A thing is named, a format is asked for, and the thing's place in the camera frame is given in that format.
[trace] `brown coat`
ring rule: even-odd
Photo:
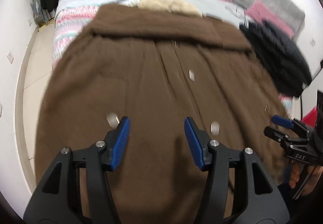
[[[37,181],[61,147],[104,138],[110,112],[131,121],[122,164],[108,174],[123,224],[193,223],[207,173],[193,163],[187,116],[207,132],[217,121],[216,139],[252,147],[276,181],[285,166],[282,149],[263,135],[272,115],[285,116],[275,86],[243,34],[220,20],[102,6],[46,90]]]

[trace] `black jacket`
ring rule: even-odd
[[[257,57],[268,70],[278,91],[299,97],[312,78],[295,43],[268,21],[264,25],[249,23],[249,28],[241,25],[240,30],[254,47]]]

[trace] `bed sheet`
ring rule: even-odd
[[[55,18],[53,67],[62,57],[67,46],[82,28],[91,21],[102,4],[119,3],[135,5],[140,0],[60,0]],[[252,21],[236,4],[222,0],[183,0],[194,5],[203,15],[227,21],[237,28],[239,24]]]

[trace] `tile floor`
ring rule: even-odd
[[[35,141],[39,109],[52,74],[54,25],[40,28],[31,49],[24,86],[23,121],[25,141],[31,167],[35,173]]]

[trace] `metal bolt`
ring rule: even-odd
[[[98,148],[101,148],[105,145],[105,142],[103,140],[99,140],[97,143],[95,143],[95,145],[98,147]]]
[[[246,152],[248,155],[251,155],[254,151],[252,150],[252,148],[245,148],[244,152]]]
[[[215,139],[212,139],[212,140],[210,141],[210,145],[211,145],[211,146],[213,146],[213,147],[217,147],[219,144],[220,144],[220,143],[219,143],[219,141],[217,141],[217,140],[215,140]]]
[[[192,81],[195,81],[195,74],[194,74],[193,70],[189,70],[189,71],[188,71],[188,73],[189,73],[189,75],[190,75],[190,79],[191,79]]]
[[[113,129],[116,129],[120,123],[120,120],[116,113],[110,113],[107,115],[107,121]]]
[[[220,131],[219,123],[217,123],[217,121],[213,121],[211,124],[211,134],[213,136],[217,136],[219,134],[219,131]]]
[[[61,153],[62,154],[67,154],[69,152],[69,148],[62,148]]]

